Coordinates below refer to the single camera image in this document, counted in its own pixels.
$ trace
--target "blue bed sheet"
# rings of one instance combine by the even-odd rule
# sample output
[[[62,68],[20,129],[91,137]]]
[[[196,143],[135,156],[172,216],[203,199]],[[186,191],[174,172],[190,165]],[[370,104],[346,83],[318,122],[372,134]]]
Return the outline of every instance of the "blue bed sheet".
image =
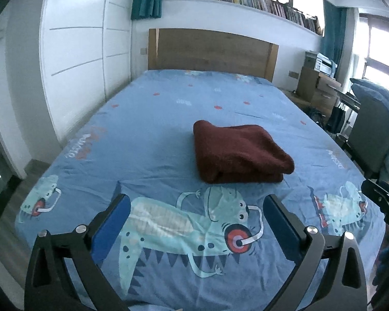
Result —
[[[293,157],[295,171],[281,183],[202,182],[192,131],[200,119],[261,125]],[[121,298],[146,303],[131,309],[262,310],[294,266],[260,221],[265,196],[275,193],[325,234],[352,231],[369,275],[385,223],[360,193],[363,180],[335,142],[270,82],[148,71],[68,143],[22,204],[16,228],[33,247],[40,230],[58,234],[89,223],[121,191],[131,199],[131,214],[102,271]],[[258,240],[237,246],[252,235]],[[300,307],[311,301],[325,266],[322,261]]]

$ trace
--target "folded towel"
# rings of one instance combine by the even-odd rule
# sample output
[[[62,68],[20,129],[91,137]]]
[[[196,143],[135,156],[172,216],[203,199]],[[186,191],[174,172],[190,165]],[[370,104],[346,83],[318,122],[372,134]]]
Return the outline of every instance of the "folded towel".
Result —
[[[207,183],[281,182],[294,171],[293,159],[258,125],[193,125],[197,169]]]

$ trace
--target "cartoon dinosaur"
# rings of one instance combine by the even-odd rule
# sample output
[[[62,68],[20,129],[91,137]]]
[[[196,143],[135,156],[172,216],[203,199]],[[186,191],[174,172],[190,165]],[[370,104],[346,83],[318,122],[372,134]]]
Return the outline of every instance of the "cartoon dinosaur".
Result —
[[[20,207],[19,223],[24,223],[24,220],[29,216],[39,216],[40,213],[51,211],[55,207],[62,194],[60,189],[56,188],[58,179],[59,177],[57,175],[50,175],[39,179]],[[55,201],[50,207],[45,208],[46,203],[55,192],[58,193]]]
[[[340,196],[325,194],[323,199],[314,195],[314,189],[309,187],[310,195],[318,208],[318,215],[323,228],[331,235],[342,235],[346,226],[354,224],[358,230],[364,227],[363,217],[367,213],[367,200],[363,200],[357,187],[347,181],[339,189]],[[346,188],[348,195],[343,197],[342,189]]]
[[[202,271],[196,263],[197,256],[213,259],[217,255],[239,255],[263,235],[262,211],[257,206],[248,206],[238,191],[208,188],[203,195],[204,216],[181,209],[184,198],[191,194],[200,198],[200,191],[182,193],[176,207],[146,197],[131,202],[130,216],[119,234],[119,273],[125,294],[133,289],[130,284],[135,267],[144,265],[139,259],[143,248],[145,252],[156,250],[156,254],[160,254],[158,263],[163,252],[176,255],[173,265],[177,255],[186,256],[193,272],[206,278],[222,275],[222,269],[215,265],[213,272]],[[254,236],[247,228],[250,210],[260,215],[260,231]]]

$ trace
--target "wall outlet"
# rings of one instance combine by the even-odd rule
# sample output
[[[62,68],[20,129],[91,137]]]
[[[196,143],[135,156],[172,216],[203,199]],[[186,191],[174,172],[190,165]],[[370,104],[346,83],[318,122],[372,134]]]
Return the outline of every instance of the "wall outlet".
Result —
[[[295,78],[296,80],[299,79],[300,77],[300,74],[298,72],[294,72],[294,71],[290,71],[288,73],[288,76],[292,77],[292,78]]]

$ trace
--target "metal screw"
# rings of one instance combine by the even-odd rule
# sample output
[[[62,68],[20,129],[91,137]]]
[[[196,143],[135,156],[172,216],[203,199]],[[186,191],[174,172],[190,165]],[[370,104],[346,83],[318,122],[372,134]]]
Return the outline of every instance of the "metal screw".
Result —
[[[83,232],[86,232],[87,231],[87,226],[83,225],[83,224],[80,224],[79,226],[77,226],[75,228],[75,232],[77,232],[78,234],[82,234]]]
[[[349,240],[353,240],[354,239],[354,235],[351,232],[349,232],[349,231],[344,233],[344,237],[348,238]]]
[[[46,229],[38,232],[38,236],[39,237],[45,237],[47,234],[48,234],[48,231]]]
[[[316,227],[314,227],[313,225],[309,225],[307,227],[307,231],[310,233],[310,234],[317,234],[318,233],[318,229]]]

